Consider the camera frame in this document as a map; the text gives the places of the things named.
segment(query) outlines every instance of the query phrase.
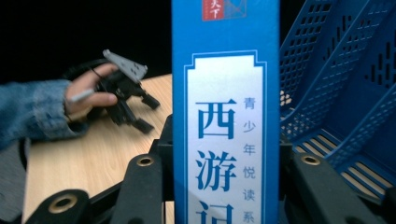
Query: dark wall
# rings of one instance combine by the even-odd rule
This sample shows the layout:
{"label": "dark wall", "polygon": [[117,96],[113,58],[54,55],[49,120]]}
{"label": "dark wall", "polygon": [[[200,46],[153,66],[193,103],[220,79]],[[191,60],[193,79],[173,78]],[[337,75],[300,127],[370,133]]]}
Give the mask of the dark wall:
{"label": "dark wall", "polygon": [[58,78],[103,49],[171,73],[171,0],[7,1],[0,8],[1,82]]}

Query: metal bracket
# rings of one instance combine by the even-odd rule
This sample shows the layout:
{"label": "metal bracket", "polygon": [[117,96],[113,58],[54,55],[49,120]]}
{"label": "metal bracket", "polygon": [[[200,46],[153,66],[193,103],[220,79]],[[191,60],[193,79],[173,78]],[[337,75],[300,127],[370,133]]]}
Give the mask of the metal bracket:
{"label": "metal bracket", "polygon": [[110,52],[109,49],[103,50],[103,56],[114,63],[134,83],[139,83],[148,71],[145,65],[121,57],[118,54]]}

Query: blue plastic crate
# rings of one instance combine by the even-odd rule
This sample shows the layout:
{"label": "blue plastic crate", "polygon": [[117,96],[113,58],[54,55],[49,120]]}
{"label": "blue plastic crate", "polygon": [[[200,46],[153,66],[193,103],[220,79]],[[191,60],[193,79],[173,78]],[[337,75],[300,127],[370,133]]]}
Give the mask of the blue plastic crate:
{"label": "blue plastic crate", "polygon": [[396,1],[306,1],[280,51],[281,131],[354,189],[396,185]]}

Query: wooden table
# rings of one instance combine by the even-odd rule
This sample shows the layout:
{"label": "wooden table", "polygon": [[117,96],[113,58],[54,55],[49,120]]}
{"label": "wooden table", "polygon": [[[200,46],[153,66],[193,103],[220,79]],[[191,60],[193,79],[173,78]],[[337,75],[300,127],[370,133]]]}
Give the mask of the wooden table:
{"label": "wooden table", "polygon": [[[149,152],[166,118],[172,114],[172,76],[144,79],[142,88],[161,106],[152,110],[131,97],[134,114],[154,126],[149,134],[133,126],[117,126],[104,116],[80,138],[36,143],[29,152],[23,220],[52,194],[64,189],[83,189],[90,197],[120,183],[131,158]],[[174,222],[173,203],[166,205],[166,223]]]}

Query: black metal frame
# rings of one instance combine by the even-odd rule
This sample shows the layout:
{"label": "black metal frame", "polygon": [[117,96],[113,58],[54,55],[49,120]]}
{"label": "black metal frame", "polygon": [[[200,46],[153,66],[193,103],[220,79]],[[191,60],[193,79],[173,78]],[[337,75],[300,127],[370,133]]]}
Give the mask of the black metal frame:
{"label": "black metal frame", "polygon": [[[90,199],[79,189],[54,194],[27,224],[165,223],[163,203],[174,200],[172,141],[170,115],[149,153],[130,161],[123,181]],[[281,135],[279,223],[396,223],[396,188],[389,189],[382,202],[374,200],[354,191],[324,159],[294,153],[291,148]],[[78,198],[73,206],[72,200],[62,198],[70,194]],[[49,210],[51,203],[67,209],[54,214]]]}

